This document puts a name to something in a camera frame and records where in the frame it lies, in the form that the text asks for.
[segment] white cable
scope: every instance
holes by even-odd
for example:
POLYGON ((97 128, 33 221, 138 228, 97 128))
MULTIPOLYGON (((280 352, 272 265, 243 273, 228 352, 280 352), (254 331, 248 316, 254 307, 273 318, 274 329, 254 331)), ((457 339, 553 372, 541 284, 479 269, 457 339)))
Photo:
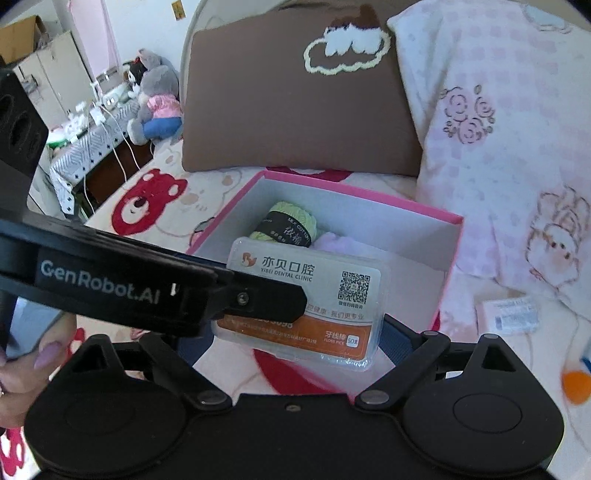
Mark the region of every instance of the white cable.
POLYGON ((125 140, 125 143, 127 143, 127 146, 129 147, 129 151, 131 152, 131 156, 134 158, 134 163, 135 166, 138 167, 138 170, 141 170, 141 168, 139 167, 139 163, 138 161, 135 159, 135 154, 134 154, 134 149, 131 148, 131 145, 129 144, 129 142, 127 141, 127 137, 125 136, 125 134, 123 133, 123 130, 121 130, 121 127, 119 126, 119 122, 117 121, 117 119, 113 116, 113 114, 111 112, 109 112, 103 105, 100 105, 100 108, 102 108, 105 112, 107 112, 107 114, 115 121, 115 125, 117 125, 117 128, 119 129, 119 132, 121 133, 121 136, 123 137, 123 140, 125 140))
POLYGON ((123 168, 123 164, 121 163, 121 160, 119 159, 119 155, 117 155, 117 149, 115 148, 115 143, 113 142, 113 137, 111 137, 111 134, 106 129, 105 124, 101 124, 101 126, 103 127, 103 130, 105 131, 105 133, 107 134, 107 136, 111 140, 111 144, 113 145, 113 153, 115 154, 115 158, 117 159, 117 162, 119 162, 119 166, 121 167, 121 171, 123 172, 123 178, 125 179, 125 182, 127 182, 127 174, 125 173, 125 169, 123 168))
POLYGON ((88 205, 90 205, 90 208, 92 209, 92 214, 94 215, 96 211, 95 208, 92 206, 90 199, 88 198, 88 191, 86 190, 86 175, 84 175, 84 180, 82 180, 82 182, 84 183, 84 196, 86 197, 86 201, 88 202, 88 205))

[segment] person's hand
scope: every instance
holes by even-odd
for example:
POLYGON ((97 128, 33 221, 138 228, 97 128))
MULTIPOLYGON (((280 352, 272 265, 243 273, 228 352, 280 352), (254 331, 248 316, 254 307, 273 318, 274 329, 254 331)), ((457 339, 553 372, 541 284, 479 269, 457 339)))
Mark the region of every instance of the person's hand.
POLYGON ((65 313, 48 331, 33 353, 7 362, 0 349, 0 427, 13 429, 25 422, 27 411, 66 360, 66 349, 76 333, 76 316, 65 313))

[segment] black mount plate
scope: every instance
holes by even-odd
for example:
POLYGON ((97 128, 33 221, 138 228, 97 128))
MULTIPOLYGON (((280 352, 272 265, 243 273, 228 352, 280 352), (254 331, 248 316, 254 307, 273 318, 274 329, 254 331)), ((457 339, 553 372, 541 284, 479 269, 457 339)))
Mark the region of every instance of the black mount plate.
POLYGON ((501 338, 451 343, 386 321, 415 351, 355 405, 242 395, 232 406, 162 337, 94 336, 27 416, 37 479, 551 478, 562 416, 501 338))

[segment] cardboard box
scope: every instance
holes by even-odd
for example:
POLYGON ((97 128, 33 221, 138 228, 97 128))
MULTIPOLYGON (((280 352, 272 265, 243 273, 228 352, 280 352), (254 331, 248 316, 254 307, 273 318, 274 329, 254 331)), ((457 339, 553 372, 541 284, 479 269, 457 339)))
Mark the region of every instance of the cardboard box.
POLYGON ((282 200, 308 210, 322 231, 387 252, 391 281, 386 313, 416 332, 435 325, 463 218, 416 202, 340 183, 263 171, 226 205, 187 253, 226 264, 234 240, 249 236, 282 200))
POLYGON ((0 28, 0 55, 4 62, 9 64, 29 56, 45 33, 45 25, 36 15, 0 28))

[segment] white cloud embroidery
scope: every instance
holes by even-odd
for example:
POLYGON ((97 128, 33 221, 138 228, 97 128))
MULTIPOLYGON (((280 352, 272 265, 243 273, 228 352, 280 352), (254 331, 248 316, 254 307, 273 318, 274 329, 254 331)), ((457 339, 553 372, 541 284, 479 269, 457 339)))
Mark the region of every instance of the white cloud embroidery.
POLYGON ((335 20, 324 31, 322 38, 314 40, 304 52, 306 70, 310 73, 336 75, 340 72, 355 72, 359 69, 375 67, 390 50, 390 36, 379 27, 374 9, 369 5, 360 8, 358 17, 346 17, 335 20), (348 65, 341 63, 336 67, 327 68, 322 65, 313 66, 310 52, 316 45, 325 44, 324 55, 345 55, 349 50, 357 54, 373 55, 368 61, 356 61, 348 65))

